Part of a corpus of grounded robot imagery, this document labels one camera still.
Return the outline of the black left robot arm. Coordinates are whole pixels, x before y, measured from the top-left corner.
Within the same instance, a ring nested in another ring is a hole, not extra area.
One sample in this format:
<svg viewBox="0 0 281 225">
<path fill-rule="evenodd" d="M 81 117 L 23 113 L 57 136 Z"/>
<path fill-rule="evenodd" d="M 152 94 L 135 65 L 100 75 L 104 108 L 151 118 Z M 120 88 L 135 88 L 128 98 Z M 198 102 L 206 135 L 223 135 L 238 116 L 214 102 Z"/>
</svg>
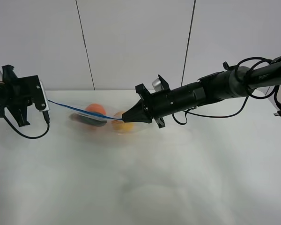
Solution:
<svg viewBox="0 0 281 225">
<path fill-rule="evenodd" d="M 11 113 L 19 127 L 29 125 L 27 109 L 34 105 L 40 112 L 49 110 L 43 85 L 37 75 L 17 77 L 12 65 L 2 67 L 0 81 L 0 118 L 5 109 Z"/>
</svg>

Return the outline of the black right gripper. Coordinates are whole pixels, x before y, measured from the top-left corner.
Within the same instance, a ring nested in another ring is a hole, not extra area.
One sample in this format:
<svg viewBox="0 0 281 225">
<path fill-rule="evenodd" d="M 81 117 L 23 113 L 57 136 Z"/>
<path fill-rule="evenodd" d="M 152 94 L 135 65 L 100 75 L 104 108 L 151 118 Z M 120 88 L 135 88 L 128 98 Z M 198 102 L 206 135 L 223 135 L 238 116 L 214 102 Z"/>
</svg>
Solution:
<svg viewBox="0 0 281 225">
<path fill-rule="evenodd" d="M 157 87 L 162 89 L 150 93 L 144 84 L 136 86 L 136 93 L 139 94 L 141 99 L 131 109 L 122 114 L 124 123 L 152 123 L 152 119 L 154 119 L 159 128 L 165 127 L 163 117 L 175 111 L 174 101 L 170 96 L 171 90 L 167 83 L 159 84 Z"/>
</svg>

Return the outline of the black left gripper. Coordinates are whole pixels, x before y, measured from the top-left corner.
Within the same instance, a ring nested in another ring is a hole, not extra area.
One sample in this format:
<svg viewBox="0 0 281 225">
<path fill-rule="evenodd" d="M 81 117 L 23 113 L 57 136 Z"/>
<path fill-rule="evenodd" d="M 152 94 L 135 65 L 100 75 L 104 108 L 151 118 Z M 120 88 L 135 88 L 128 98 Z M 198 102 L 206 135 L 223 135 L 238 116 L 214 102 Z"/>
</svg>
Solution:
<svg viewBox="0 0 281 225">
<path fill-rule="evenodd" d="M 2 67 L 2 81 L 11 91 L 13 100 L 31 98 L 39 111 L 44 110 L 44 90 L 38 75 L 18 78 L 14 72 L 14 66 L 4 65 Z M 9 106 L 8 110 L 19 127 L 30 125 L 27 121 L 27 106 Z"/>
</svg>

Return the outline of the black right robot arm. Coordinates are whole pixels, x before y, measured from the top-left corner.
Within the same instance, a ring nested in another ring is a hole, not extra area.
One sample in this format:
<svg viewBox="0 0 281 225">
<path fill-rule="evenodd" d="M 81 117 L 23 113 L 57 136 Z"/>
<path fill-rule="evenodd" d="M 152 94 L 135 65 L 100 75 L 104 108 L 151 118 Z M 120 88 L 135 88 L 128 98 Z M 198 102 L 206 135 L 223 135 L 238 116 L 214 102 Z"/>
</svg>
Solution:
<svg viewBox="0 0 281 225">
<path fill-rule="evenodd" d="M 257 99 L 253 92 L 261 87 L 273 87 L 273 96 L 281 116 L 281 103 L 277 94 L 281 85 L 281 56 L 274 59 L 250 57 L 234 66 L 223 63 L 224 71 L 200 78 L 197 82 L 170 89 L 159 76 L 153 83 L 155 92 L 150 93 L 144 84 L 135 87 L 140 100 L 122 114 L 125 123 L 155 121 L 159 128 L 165 126 L 164 117 L 177 112 L 190 114 L 191 110 L 231 98 Z"/>
</svg>

